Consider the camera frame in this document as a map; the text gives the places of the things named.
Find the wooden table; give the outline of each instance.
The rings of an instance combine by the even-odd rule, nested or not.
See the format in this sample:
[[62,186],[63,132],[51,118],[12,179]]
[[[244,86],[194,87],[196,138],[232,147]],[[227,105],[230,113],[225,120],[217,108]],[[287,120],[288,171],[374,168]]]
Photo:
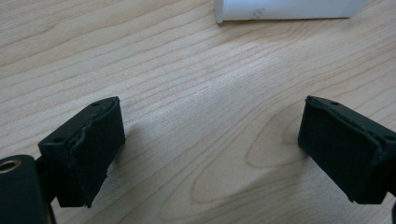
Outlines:
[[127,142],[59,223],[390,223],[297,146],[304,98],[396,131],[396,1],[350,20],[215,23],[212,0],[0,3],[0,157],[121,98]]

